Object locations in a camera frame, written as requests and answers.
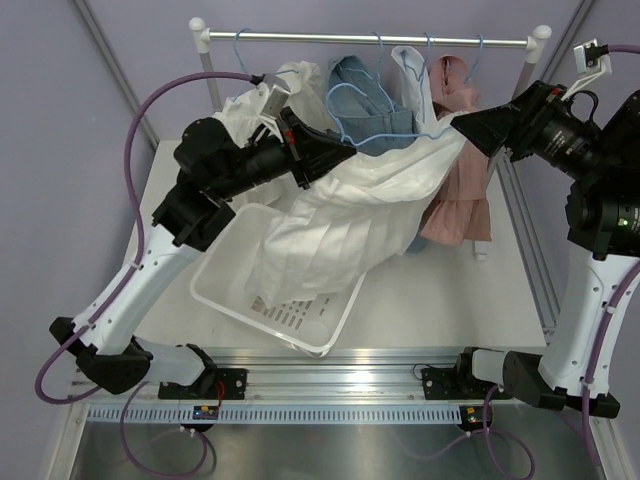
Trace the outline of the blue denim skirt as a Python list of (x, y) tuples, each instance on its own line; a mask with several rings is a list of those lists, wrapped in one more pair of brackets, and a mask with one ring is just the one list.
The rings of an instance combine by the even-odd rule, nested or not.
[(357, 56), (346, 56), (330, 70), (325, 106), (341, 140), (369, 156), (409, 147), (428, 135), (425, 64), (400, 51), (400, 72), (409, 92), (396, 102)]

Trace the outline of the white pleated skirt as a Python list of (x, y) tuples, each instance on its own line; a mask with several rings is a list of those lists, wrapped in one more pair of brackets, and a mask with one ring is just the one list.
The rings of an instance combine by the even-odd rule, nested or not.
[(360, 152), (313, 182), (261, 238), (246, 289), (267, 305), (338, 292), (416, 236), (466, 140), (427, 97), (428, 135), (380, 156)]

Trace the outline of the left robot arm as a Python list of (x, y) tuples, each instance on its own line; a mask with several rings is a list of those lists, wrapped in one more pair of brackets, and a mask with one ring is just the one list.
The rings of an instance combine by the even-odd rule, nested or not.
[(242, 147), (217, 119), (191, 123), (174, 151), (176, 184), (143, 228), (131, 263), (95, 305), (53, 321), (52, 336), (99, 388), (118, 395), (143, 382), (166, 382), (195, 398), (214, 390), (217, 366), (200, 347), (149, 343), (135, 331), (174, 278), (231, 223), (234, 197), (287, 173), (308, 188), (356, 152), (304, 124), (289, 107), (275, 123), (276, 134), (259, 127)]

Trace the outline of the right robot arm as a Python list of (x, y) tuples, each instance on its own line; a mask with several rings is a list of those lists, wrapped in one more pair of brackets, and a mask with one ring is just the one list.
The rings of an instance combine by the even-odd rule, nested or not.
[(619, 401), (609, 365), (639, 284), (639, 94), (603, 128), (571, 111), (574, 94), (534, 82), (511, 102), (456, 117), (451, 125), (483, 154), (505, 148), (568, 175), (569, 274), (557, 328), (543, 354), (468, 348), (456, 389), (476, 396), (489, 382), (530, 406), (613, 419)]

